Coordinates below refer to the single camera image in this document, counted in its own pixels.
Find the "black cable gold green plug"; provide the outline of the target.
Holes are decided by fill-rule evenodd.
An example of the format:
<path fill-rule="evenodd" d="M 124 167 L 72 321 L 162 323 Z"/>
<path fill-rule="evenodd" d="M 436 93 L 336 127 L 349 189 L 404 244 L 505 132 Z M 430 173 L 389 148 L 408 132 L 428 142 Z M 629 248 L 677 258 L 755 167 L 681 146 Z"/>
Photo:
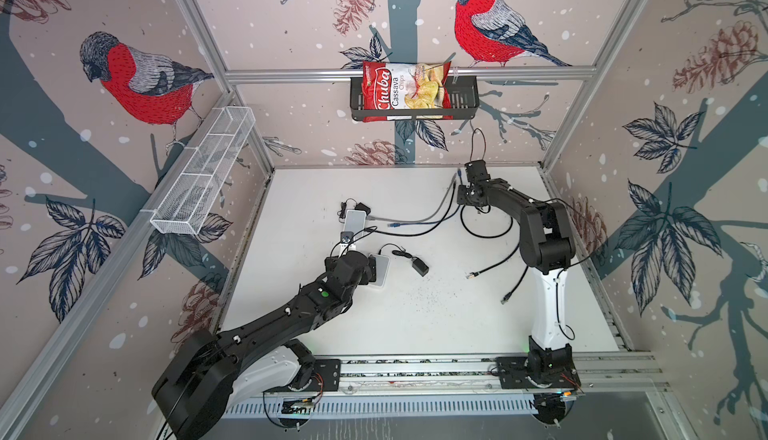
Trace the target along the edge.
<path fill-rule="evenodd" d="M 503 296 L 503 298 L 502 298 L 502 300 L 501 300 L 501 302 L 500 302 L 502 305 L 506 304 L 506 303 L 507 303 L 507 302 L 508 302 L 508 301 L 509 301 L 509 300 L 512 298 L 512 296 L 514 295 L 514 293 L 515 293 L 515 292 L 516 292 L 516 291 L 519 289 L 519 287 L 521 286 L 521 284 L 522 284 L 523 280 L 524 280 L 524 279 L 525 279 L 525 277 L 526 277 L 526 274 L 527 274 L 528 270 L 529 270 L 529 267 L 528 267 L 528 266 L 525 266 L 525 268 L 523 269 L 523 271 L 522 271 L 522 273 L 521 273 L 521 275 L 520 275 L 520 277 L 519 277 L 518 281 L 515 283 L 515 285 L 512 287 L 512 289 L 511 289 L 510 291 L 508 291 L 508 292 L 507 292 L 507 293 L 506 293 L 506 294 Z"/>

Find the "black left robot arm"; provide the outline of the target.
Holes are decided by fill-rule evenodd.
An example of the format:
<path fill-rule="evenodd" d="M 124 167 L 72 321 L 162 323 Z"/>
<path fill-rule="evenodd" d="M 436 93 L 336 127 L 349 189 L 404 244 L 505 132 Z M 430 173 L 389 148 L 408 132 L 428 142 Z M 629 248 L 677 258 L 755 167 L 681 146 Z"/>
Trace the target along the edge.
<path fill-rule="evenodd" d="M 314 358 L 297 338 L 344 314 L 359 285 L 376 279 L 375 259 L 352 251 L 325 259 L 325 271 L 272 312 L 234 329 L 190 335 L 152 396 L 178 439 L 199 439 L 250 392 L 305 384 Z"/>

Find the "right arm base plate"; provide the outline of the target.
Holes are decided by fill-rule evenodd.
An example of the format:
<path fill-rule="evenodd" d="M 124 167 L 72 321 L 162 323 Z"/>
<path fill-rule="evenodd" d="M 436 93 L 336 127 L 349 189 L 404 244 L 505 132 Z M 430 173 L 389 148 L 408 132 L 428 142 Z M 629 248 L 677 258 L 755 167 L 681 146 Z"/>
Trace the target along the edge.
<path fill-rule="evenodd" d="M 541 360 L 536 356 L 506 356 L 494 360 L 492 371 L 504 390 L 575 390 L 581 380 L 572 357 Z"/>

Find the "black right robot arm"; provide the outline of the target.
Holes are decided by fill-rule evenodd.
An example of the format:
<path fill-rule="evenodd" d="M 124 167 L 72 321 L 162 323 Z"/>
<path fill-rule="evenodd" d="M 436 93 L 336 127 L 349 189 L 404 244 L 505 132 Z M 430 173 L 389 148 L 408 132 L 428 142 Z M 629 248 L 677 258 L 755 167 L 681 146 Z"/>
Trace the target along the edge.
<path fill-rule="evenodd" d="M 529 337 L 529 374 L 568 369 L 573 332 L 565 323 L 564 283 L 575 256 L 575 242 L 566 208 L 534 199 L 503 179 L 493 179 L 482 160 L 466 163 L 465 172 L 467 183 L 458 187 L 457 203 L 507 214 L 519 228 L 518 252 L 523 263 L 540 277 L 537 318 Z"/>

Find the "black power adapter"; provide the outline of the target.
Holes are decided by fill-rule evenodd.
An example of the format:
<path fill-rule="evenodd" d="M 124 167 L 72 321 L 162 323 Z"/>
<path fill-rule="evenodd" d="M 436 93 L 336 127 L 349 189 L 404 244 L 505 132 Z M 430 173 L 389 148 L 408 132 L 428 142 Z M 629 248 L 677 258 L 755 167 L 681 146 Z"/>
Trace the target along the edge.
<path fill-rule="evenodd" d="M 421 277 L 425 277 L 429 273 L 429 266 L 421 258 L 409 253 L 399 245 L 396 245 L 393 243 L 386 243 L 379 249 L 378 254 L 381 255 L 387 248 L 390 248 L 392 250 L 391 254 L 393 256 L 409 260 L 411 263 L 411 267 Z"/>

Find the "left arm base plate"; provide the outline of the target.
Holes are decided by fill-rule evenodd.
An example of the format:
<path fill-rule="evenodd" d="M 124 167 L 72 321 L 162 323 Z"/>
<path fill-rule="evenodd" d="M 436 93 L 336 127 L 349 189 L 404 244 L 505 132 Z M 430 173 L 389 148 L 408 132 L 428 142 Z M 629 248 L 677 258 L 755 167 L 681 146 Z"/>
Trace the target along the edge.
<path fill-rule="evenodd" d="M 285 386 L 273 387 L 267 393 L 320 393 L 339 389 L 341 361 L 339 359 L 315 359 L 301 363 L 296 375 Z"/>

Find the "black adapter with cord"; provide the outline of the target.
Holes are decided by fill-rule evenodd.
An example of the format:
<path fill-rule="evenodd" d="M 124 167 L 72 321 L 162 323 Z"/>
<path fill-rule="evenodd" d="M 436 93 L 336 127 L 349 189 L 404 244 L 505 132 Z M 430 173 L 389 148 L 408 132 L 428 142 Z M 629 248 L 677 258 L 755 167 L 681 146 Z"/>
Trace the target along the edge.
<path fill-rule="evenodd" d="M 340 210 L 337 214 L 338 218 L 340 220 L 345 220 L 349 211 L 360 211 L 364 212 L 366 215 L 371 214 L 371 208 L 369 206 L 352 198 L 348 198 L 347 200 L 340 203 Z"/>

